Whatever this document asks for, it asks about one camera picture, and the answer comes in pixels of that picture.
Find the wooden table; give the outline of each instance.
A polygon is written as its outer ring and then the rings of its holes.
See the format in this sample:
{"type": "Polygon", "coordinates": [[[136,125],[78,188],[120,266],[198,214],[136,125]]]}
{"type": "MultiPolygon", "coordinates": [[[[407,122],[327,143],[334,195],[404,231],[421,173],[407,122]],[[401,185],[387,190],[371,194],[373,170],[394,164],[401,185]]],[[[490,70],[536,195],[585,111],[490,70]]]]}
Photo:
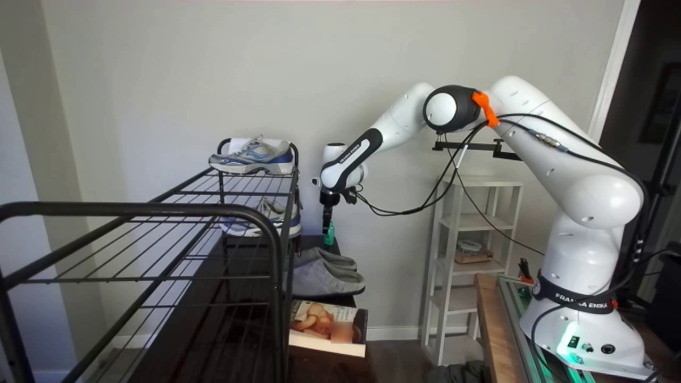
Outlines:
{"type": "MultiPolygon", "coordinates": [[[[522,362],[522,348],[510,328],[507,305],[498,286],[496,275],[477,275],[480,317],[486,359],[490,362],[491,377],[498,383],[529,383],[529,371],[522,362]]],[[[681,366],[673,359],[673,353],[653,331],[640,331],[648,345],[649,356],[656,362],[662,380],[681,380],[681,366]]],[[[593,375],[598,383],[621,383],[627,378],[593,375]]]]}
{"type": "Polygon", "coordinates": [[[477,312],[482,317],[484,351],[493,380],[525,383],[529,377],[518,359],[522,353],[507,319],[505,302],[496,288],[496,276],[480,275],[474,284],[480,295],[477,312]]]}

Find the floor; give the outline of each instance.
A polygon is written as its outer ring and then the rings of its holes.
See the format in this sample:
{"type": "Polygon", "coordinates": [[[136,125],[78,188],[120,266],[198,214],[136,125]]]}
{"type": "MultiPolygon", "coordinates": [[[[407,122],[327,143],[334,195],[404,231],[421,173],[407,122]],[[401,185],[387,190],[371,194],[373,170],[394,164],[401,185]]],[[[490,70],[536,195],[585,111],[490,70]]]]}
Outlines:
{"type": "Polygon", "coordinates": [[[380,383],[421,383],[433,369],[417,339],[374,342],[371,362],[380,383]]]}

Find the shelf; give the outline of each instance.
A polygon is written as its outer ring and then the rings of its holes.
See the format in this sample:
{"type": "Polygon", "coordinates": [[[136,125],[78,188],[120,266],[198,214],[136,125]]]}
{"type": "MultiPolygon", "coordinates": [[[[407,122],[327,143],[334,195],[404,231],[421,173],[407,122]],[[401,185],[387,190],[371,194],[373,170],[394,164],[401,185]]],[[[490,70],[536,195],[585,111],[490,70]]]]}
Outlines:
{"type": "MultiPolygon", "coordinates": [[[[298,170],[289,176],[225,176],[206,168],[150,202],[3,204],[0,221],[95,217],[102,225],[28,258],[29,263],[3,276],[0,288],[20,288],[28,294],[25,302],[56,283],[69,283],[75,288],[65,288],[78,295],[95,288],[107,321],[65,380],[285,380],[288,317],[272,312],[288,312],[289,304],[278,288],[289,284],[283,272],[289,262],[283,243],[289,237],[285,230],[276,233],[256,205],[268,197],[291,209],[296,194],[298,170]],[[224,218],[256,225],[261,236],[225,236],[224,218]]],[[[0,317],[3,322],[18,321],[10,308],[0,317]]],[[[94,310],[78,321],[102,317],[94,310]]],[[[5,329],[10,333],[3,338],[5,347],[18,355],[18,380],[33,380],[25,378],[33,366],[20,328],[5,329]]],[[[40,348],[52,338],[34,339],[33,348],[40,348]]]]}
{"type": "Polygon", "coordinates": [[[486,275],[486,272],[505,272],[507,268],[498,262],[491,259],[487,263],[456,263],[452,268],[452,275],[486,275]]]}
{"type": "Polygon", "coordinates": [[[459,173],[469,188],[472,186],[522,186],[524,182],[518,178],[510,178],[510,173],[459,173]]]}
{"type": "MultiPolygon", "coordinates": [[[[446,297],[446,288],[439,286],[433,294],[433,302],[442,308],[442,297],[446,297]]],[[[469,286],[469,284],[466,286],[452,286],[447,315],[464,315],[464,312],[474,312],[474,310],[477,310],[474,286],[469,286]]]]}
{"type": "MultiPolygon", "coordinates": [[[[429,342],[429,355],[433,363],[436,362],[436,335],[430,335],[429,342]]],[[[484,359],[484,347],[480,339],[470,338],[469,333],[456,333],[456,335],[446,335],[446,351],[442,351],[442,359],[440,366],[449,366],[449,363],[466,363],[470,359],[484,359]]]]}
{"type": "MultiPolygon", "coordinates": [[[[514,230],[514,223],[498,218],[498,217],[487,217],[498,230],[514,230]]],[[[452,227],[452,217],[442,217],[440,223],[449,230],[452,227]]],[[[480,214],[480,212],[463,212],[459,214],[459,231],[493,231],[493,227],[480,214]]]]}

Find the black pole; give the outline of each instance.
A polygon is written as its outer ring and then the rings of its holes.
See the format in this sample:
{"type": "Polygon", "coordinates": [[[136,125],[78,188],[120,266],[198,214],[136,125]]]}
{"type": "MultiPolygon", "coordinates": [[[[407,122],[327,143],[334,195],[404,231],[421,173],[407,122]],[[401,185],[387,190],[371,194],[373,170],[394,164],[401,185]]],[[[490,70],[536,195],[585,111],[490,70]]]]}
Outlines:
{"type": "Polygon", "coordinates": [[[327,230],[333,230],[334,205],[340,202],[340,195],[322,186],[319,202],[323,205],[323,211],[322,211],[322,236],[323,236],[323,243],[325,243],[327,230]]]}
{"type": "Polygon", "coordinates": [[[662,151],[657,156],[657,165],[656,165],[656,173],[649,185],[651,202],[649,202],[648,225],[643,225],[643,230],[640,230],[643,237],[649,237],[649,233],[653,230],[653,221],[657,217],[662,197],[673,190],[671,188],[671,173],[677,164],[680,146],[681,146],[681,99],[677,98],[671,131],[664,137],[664,145],[662,145],[662,151]]]}
{"type": "Polygon", "coordinates": [[[18,383],[34,380],[34,375],[24,348],[20,322],[12,310],[12,302],[9,299],[9,288],[5,286],[0,291],[0,338],[3,338],[3,348],[15,380],[18,383]]]}

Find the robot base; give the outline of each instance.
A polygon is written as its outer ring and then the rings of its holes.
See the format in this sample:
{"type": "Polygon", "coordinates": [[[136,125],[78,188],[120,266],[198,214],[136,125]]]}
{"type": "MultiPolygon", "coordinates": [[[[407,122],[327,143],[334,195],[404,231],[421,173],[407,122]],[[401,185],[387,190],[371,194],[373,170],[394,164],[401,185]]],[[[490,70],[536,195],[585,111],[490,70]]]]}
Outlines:
{"type": "MultiPolygon", "coordinates": [[[[533,325],[550,308],[556,308],[556,302],[533,299],[529,305],[519,325],[531,339],[533,325]]],[[[534,325],[534,342],[576,369],[640,380],[653,375],[640,333],[624,322],[617,310],[592,315],[557,308],[534,325]]]]}

